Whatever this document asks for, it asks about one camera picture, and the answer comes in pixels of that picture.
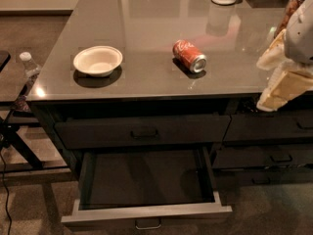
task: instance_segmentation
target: open drawer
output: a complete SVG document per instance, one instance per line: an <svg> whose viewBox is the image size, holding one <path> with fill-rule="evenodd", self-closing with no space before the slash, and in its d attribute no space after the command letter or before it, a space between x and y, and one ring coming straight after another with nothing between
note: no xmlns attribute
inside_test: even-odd
<svg viewBox="0 0 313 235"><path fill-rule="evenodd" d="M156 229L223 220L206 148L113 149L86 153L80 197L62 223L72 231L108 227Z"/></svg>

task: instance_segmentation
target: clear water bottle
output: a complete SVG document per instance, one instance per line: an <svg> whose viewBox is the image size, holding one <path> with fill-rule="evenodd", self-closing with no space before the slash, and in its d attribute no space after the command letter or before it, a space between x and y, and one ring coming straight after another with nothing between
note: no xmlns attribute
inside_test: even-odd
<svg viewBox="0 0 313 235"><path fill-rule="evenodd" d="M29 52L22 52L20 54L20 59L24 66L25 76L27 77L26 91L23 95L28 95L30 89L32 88L35 80L41 71L41 66L39 66L31 57Z"/></svg>

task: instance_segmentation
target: table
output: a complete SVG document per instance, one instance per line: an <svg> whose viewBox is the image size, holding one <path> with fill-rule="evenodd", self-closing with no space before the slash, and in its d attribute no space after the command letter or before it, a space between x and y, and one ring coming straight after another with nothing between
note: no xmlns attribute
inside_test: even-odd
<svg viewBox="0 0 313 235"><path fill-rule="evenodd" d="M80 200L63 223L148 229L217 218L231 208L220 203L211 165L223 173L313 164L309 94L278 113L255 108L271 73L255 64L282 12L251 9L245 0L228 7L79 0L28 98L80 181ZM173 60L178 39L206 54L205 72L190 74ZM110 77L88 77L72 65L96 45L123 54ZM264 183L258 180L249 182Z"/></svg>

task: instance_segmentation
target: drawer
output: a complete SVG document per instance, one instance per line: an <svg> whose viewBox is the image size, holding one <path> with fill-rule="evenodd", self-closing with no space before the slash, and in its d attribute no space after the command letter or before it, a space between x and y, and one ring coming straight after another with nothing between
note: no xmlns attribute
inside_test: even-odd
<svg viewBox="0 0 313 235"><path fill-rule="evenodd" d="M298 167L313 165L313 144L223 147L216 151L214 169Z"/></svg>
<svg viewBox="0 0 313 235"><path fill-rule="evenodd" d="M67 149L187 144L220 142L229 121L215 115L73 119L55 130Z"/></svg>
<svg viewBox="0 0 313 235"><path fill-rule="evenodd" d="M157 229L223 219L207 150L171 148L85 153L79 198L62 223L72 231Z"/></svg>
<svg viewBox="0 0 313 235"><path fill-rule="evenodd" d="M223 170L214 171L219 189L232 189L240 186L262 186L272 184L312 183L313 170L307 167L290 169L262 170Z"/></svg>
<svg viewBox="0 0 313 235"><path fill-rule="evenodd" d="M225 145L310 142L313 122L309 116L232 115Z"/></svg>

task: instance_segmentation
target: can label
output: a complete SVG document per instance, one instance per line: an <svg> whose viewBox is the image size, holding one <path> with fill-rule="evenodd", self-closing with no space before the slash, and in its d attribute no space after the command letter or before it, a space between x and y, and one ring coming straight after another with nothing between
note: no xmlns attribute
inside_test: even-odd
<svg viewBox="0 0 313 235"><path fill-rule="evenodd" d="M186 40L178 40L174 44L173 54L193 73L200 72L205 67L206 56L195 45Z"/></svg>

